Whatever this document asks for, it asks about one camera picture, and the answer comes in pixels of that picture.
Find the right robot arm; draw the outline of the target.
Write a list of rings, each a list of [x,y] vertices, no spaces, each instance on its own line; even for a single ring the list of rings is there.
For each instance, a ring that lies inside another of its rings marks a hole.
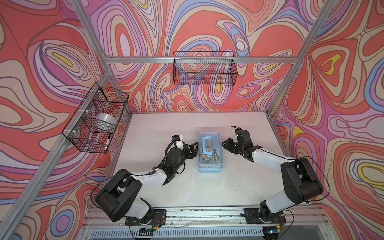
[[[247,130],[234,128],[237,140],[229,138],[222,142],[222,147],[252,163],[266,166],[282,176],[283,190],[262,201],[257,213],[254,214],[261,222],[271,223],[284,210],[324,192],[324,187],[307,158],[290,158],[270,152],[262,146],[254,145]]]

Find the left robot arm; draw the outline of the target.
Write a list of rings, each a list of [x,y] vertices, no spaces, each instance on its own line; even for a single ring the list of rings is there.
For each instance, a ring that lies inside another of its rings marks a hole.
[[[139,192],[170,183],[181,174],[180,168],[185,169],[186,160],[198,155],[198,147],[198,142],[189,145],[181,135],[173,136],[158,166],[141,173],[119,170],[97,193],[94,205],[103,210],[112,222],[127,218],[139,225],[152,224],[153,219],[159,220],[160,216],[154,213],[148,201],[138,198]]]

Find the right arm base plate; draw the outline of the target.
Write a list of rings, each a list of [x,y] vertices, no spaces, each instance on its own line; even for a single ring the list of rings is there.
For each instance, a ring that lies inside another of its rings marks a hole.
[[[241,217],[246,219],[247,224],[284,225],[287,222],[285,214],[282,211],[271,213],[266,208],[245,208]]]

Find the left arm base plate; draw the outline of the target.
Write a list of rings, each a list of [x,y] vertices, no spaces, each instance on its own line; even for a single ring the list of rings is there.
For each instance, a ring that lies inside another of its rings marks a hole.
[[[166,209],[150,209],[143,218],[126,217],[126,226],[161,227],[166,223]]]

